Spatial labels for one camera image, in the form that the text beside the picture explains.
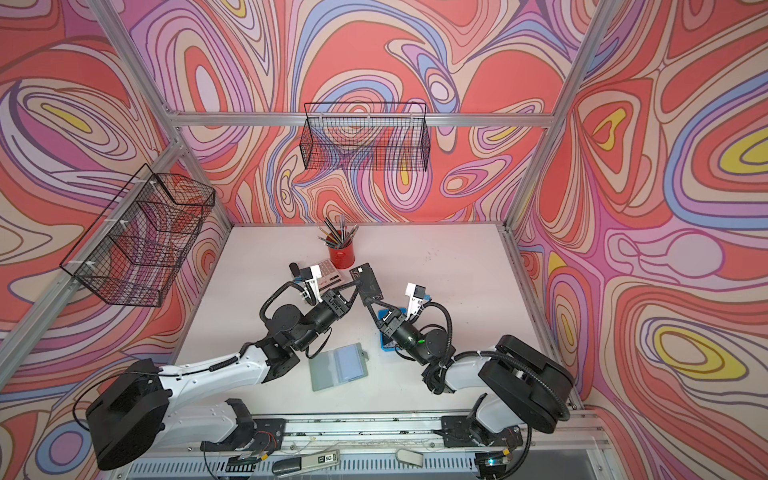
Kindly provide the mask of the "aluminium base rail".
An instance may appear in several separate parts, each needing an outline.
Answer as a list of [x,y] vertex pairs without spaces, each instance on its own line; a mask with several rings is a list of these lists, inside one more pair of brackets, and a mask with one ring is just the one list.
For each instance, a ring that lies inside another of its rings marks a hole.
[[[411,411],[347,414],[294,414],[255,416],[255,438],[244,447],[255,453],[308,454],[313,449],[337,448],[363,453],[394,451],[400,448],[424,452],[449,449],[464,451],[498,450],[512,447],[518,437],[522,448],[525,425],[488,433],[484,440],[470,435],[469,412]],[[596,414],[576,411],[554,433],[535,432],[531,448],[601,449],[610,447],[607,433]]]

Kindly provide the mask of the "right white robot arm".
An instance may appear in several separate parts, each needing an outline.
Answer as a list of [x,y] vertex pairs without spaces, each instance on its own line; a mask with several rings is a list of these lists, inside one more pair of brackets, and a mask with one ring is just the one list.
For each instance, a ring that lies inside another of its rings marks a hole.
[[520,429],[551,434],[570,419],[567,402],[573,376],[557,362],[512,335],[494,348],[459,352],[453,344],[448,309],[427,301],[411,313],[377,299],[366,299],[380,333],[404,356],[424,367],[421,378],[434,395],[483,388],[470,413],[441,418],[437,434],[447,447],[523,444]]

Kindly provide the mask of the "pens and pencils bunch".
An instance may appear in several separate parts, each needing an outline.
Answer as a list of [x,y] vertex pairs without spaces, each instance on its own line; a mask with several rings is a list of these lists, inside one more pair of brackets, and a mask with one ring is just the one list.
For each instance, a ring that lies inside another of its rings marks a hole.
[[349,226],[344,218],[339,225],[334,224],[329,218],[323,219],[325,229],[321,240],[331,249],[341,250],[350,246],[359,230],[358,225]]

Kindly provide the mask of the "red metal pen cup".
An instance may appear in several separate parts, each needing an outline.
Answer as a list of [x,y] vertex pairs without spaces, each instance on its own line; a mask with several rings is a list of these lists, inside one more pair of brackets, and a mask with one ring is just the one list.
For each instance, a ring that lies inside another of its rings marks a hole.
[[343,245],[328,245],[329,259],[338,270],[349,269],[355,264],[354,246],[351,241]]

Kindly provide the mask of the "small grey oval object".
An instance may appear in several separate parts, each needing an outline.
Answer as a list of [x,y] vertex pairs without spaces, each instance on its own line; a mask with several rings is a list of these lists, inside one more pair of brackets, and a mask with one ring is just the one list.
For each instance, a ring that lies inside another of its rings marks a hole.
[[417,468],[424,467],[425,457],[422,453],[417,451],[408,450],[408,449],[398,449],[395,452],[395,458],[398,462],[405,465],[409,465]]

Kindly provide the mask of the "black VIP credit card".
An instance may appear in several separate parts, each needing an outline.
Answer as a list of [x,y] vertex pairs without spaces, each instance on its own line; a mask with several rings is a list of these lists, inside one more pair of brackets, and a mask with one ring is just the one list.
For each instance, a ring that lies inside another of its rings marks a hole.
[[351,268],[349,274],[364,304],[371,304],[384,299],[375,273],[369,263]]

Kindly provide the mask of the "green card holder wallet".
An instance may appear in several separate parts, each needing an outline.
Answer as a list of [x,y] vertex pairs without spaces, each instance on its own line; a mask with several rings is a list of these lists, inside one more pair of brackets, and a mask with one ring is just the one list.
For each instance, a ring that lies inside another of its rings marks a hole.
[[360,343],[317,354],[309,360],[312,390],[322,391],[367,377],[367,360]]

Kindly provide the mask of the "grey remote device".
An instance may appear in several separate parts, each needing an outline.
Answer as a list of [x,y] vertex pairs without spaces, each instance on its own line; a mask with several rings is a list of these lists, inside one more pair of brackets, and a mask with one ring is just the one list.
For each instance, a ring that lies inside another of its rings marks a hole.
[[283,478],[332,468],[339,464],[340,451],[327,450],[276,461],[272,466],[271,472],[274,476]]

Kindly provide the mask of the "pink calculator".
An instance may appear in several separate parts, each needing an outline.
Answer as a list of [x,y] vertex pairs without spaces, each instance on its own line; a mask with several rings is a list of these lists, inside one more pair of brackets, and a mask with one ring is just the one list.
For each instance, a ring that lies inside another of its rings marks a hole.
[[336,269],[334,264],[329,259],[320,262],[318,267],[320,271],[318,288],[320,291],[324,291],[342,282],[343,278],[341,273]]

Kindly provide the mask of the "blue plastic card tray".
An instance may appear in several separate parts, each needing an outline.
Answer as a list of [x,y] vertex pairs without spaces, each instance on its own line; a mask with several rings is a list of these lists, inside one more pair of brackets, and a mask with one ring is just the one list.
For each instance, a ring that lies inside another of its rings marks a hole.
[[383,327],[378,327],[380,344],[384,351],[395,351],[400,348],[403,336],[403,325],[407,322],[406,310],[395,308],[386,319]]

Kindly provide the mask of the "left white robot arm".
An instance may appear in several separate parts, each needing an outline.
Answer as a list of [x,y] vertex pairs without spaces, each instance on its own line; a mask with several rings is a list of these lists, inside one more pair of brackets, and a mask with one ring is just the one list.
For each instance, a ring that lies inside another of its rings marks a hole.
[[271,304],[291,288],[281,285],[262,305],[259,316],[268,329],[256,342],[235,353],[185,365],[158,366],[139,360],[118,374],[86,410],[86,423],[97,466],[123,467],[153,447],[197,443],[212,452],[267,448],[279,443],[258,430],[245,403],[229,398],[220,405],[204,399],[236,388],[261,385],[285,376],[319,335],[331,330],[354,305],[343,291],[348,283],[322,293],[308,312],[293,304]]

